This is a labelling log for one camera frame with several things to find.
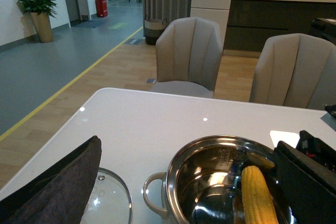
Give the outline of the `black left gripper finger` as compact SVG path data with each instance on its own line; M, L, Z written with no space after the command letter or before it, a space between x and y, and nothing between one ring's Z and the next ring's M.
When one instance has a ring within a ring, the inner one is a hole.
M93 136L1 200L1 223L80 223L101 160Z

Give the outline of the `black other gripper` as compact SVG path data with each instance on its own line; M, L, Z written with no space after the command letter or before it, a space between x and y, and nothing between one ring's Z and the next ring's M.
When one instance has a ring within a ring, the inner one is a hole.
M335 223L335 150L302 130L296 149L279 141L274 157L280 187L297 222Z

